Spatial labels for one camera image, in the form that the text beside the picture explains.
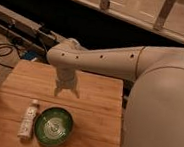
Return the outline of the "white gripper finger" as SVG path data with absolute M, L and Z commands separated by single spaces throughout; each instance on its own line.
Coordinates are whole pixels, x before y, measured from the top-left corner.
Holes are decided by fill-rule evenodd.
M 62 91 L 62 88 L 61 87 L 56 87 L 54 89 L 54 96 L 57 97 L 61 91 Z
M 78 99 L 79 99 L 80 94 L 79 94 L 79 90 L 78 90 L 78 89 L 73 88 L 73 89 L 71 90 L 71 92 L 72 92 L 73 94 L 75 94 L 75 95 L 76 95 L 76 98 L 78 98 Z

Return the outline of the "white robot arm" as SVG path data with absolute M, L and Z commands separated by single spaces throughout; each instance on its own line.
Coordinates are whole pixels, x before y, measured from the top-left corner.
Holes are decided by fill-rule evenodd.
M 121 147 L 184 147 L 184 48 L 137 46 L 89 50 L 69 38 L 47 54 L 56 92 L 77 91 L 76 71 L 132 81 Z

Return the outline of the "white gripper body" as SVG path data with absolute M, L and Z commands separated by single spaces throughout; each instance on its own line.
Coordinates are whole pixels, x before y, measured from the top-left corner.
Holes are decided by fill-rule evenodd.
M 76 71 L 72 68 L 59 67 L 56 69 L 56 85 L 58 88 L 73 90 L 76 88 Z

